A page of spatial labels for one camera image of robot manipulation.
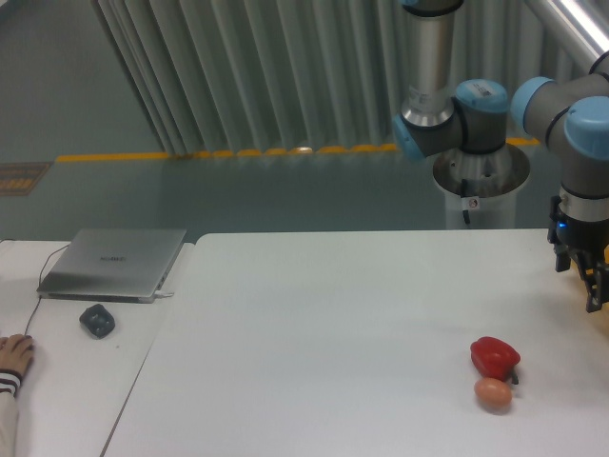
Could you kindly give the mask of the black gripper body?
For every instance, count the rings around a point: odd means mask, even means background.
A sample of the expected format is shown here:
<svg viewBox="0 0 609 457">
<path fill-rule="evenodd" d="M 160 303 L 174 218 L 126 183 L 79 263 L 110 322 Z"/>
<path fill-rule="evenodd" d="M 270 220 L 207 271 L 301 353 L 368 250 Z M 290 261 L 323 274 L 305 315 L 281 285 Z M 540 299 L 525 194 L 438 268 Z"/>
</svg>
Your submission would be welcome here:
<svg viewBox="0 0 609 457">
<path fill-rule="evenodd" d="M 561 188 L 551 198 L 548 242 L 568 247 L 571 261 L 579 254 L 605 260 L 608 247 L 608 198 L 584 198 Z"/>
</svg>

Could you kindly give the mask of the person's hand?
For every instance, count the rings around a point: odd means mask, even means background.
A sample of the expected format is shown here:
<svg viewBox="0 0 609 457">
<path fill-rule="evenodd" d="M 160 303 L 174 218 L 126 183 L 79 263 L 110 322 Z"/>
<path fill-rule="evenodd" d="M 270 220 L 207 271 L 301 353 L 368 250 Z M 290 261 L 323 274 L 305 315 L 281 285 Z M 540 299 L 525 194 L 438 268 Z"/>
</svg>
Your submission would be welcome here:
<svg viewBox="0 0 609 457">
<path fill-rule="evenodd" d="M 28 335 L 13 334 L 1 338 L 0 368 L 24 378 L 33 358 L 33 350 L 23 350 L 23 341 Z"/>
</svg>

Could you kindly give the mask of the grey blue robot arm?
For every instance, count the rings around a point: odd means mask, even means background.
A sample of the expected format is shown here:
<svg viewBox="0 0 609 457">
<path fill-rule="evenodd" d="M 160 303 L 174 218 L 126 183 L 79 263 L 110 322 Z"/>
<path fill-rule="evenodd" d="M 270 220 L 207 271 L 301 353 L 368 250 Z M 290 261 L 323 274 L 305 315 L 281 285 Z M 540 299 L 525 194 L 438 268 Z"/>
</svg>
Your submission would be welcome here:
<svg viewBox="0 0 609 457">
<path fill-rule="evenodd" d="M 506 143 L 514 122 L 561 161 L 560 191 L 550 204 L 548 240 L 556 271 L 579 270 L 586 308 L 608 301 L 608 22 L 588 1 L 532 1 L 529 8 L 585 74 L 560 84 L 535 77 L 514 94 L 494 81 L 448 87 L 457 1 L 405 1 L 410 15 L 409 93 L 394 117 L 399 148 L 434 157 L 436 183 L 462 201 L 460 217 L 519 188 L 530 168 Z"/>
</svg>

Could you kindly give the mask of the striped sleeve forearm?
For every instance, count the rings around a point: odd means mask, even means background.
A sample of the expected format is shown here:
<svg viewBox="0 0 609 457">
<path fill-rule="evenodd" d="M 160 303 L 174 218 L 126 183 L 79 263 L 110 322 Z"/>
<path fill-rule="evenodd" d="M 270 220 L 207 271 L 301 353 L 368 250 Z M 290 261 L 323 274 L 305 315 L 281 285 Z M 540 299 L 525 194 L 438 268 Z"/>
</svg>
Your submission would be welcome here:
<svg viewBox="0 0 609 457">
<path fill-rule="evenodd" d="M 18 422 L 16 395 L 22 376 L 14 370 L 1 370 L 1 456 L 15 455 L 15 439 Z"/>
</svg>

